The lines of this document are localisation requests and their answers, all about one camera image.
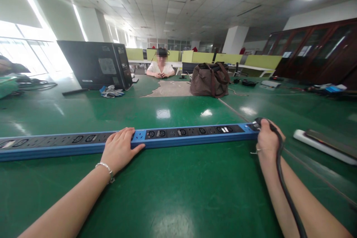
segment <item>green table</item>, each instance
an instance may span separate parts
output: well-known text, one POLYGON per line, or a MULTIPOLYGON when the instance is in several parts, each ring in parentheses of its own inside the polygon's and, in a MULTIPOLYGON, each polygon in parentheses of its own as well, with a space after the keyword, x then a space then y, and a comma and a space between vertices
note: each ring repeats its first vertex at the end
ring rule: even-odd
MULTIPOLYGON (((0 100, 0 136, 229 124, 267 117, 287 136, 286 161, 357 235, 356 167, 292 138, 296 129, 311 128, 356 144, 356 105, 240 84, 230 88, 248 97, 229 91, 221 100, 144 98, 158 87, 158 80, 137 77, 139 82, 124 97, 105 99, 97 91, 63 97, 61 92, 79 88, 76 79, 72 74, 52 76, 59 83, 53 89, 0 100)), ((145 150, 106 188, 79 236, 282 237, 258 159, 249 153, 254 150, 254 141, 145 150)), ((19 235, 99 160, 94 154, 0 163, 0 236, 19 235)))

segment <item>wooden cabinet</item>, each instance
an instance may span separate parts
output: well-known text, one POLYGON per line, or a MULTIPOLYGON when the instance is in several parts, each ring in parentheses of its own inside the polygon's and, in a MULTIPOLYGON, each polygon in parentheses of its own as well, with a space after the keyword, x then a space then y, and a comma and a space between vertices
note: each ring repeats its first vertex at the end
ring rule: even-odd
POLYGON ((282 56, 275 75, 318 84, 337 83, 357 62, 357 51, 347 49, 356 40, 357 19, 345 20, 273 33, 263 54, 282 56))

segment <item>person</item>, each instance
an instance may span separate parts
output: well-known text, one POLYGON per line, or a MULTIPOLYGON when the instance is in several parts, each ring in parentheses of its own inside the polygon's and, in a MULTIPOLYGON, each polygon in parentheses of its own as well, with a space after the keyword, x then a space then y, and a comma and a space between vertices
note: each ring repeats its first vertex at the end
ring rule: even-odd
MULTIPOLYGON (((144 147, 140 144, 131 149, 134 128, 125 128, 112 134, 106 141, 101 163, 72 190, 37 219, 20 238, 76 237, 101 192, 115 175, 125 167, 144 147)), ((261 131, 256 145, 259 162, 268 188, 279 225, 285 238, 299 237, 293 214, 280 185, 276 169, 276 153, 279 146, 277 135, 270 130, 266 119, 261 121, 261 131)), ((286 161, 281 159, 286 185, 295 203, 309 238, 352 235, 309 192, 286 161)))
POLYGON ((156 78, 167 78, 175 75, 175 71, 171 65, 165 65, 167 59, 167 50, 159 48, 157 50, 157 62, 153 61, 146 71, 149 76, 156 78))

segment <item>silver bracelet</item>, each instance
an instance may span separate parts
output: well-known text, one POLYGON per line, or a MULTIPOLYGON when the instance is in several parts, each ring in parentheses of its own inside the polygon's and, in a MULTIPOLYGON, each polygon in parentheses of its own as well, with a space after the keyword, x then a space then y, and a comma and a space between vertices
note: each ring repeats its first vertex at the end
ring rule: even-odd
POLYGON ((110 167, 107 165, 107 164, 105 164, 105 163, 98 163, 98 164, 96 164, 96 167, 95 168, 97 168, 97 166, 99 166, 99 165, 102 165, 102 166, 104 166, 104 167, 106 167, 107 169, 108 169, 108 171, 109 171, 109 175, 110 175, 110 181, 108 182, 108 184, 110 183, 110 184, 112 184, 114 181, 115 181, 115 178, 114 178, 114 176, 113 176, 113 171, 110 169, 110 167))

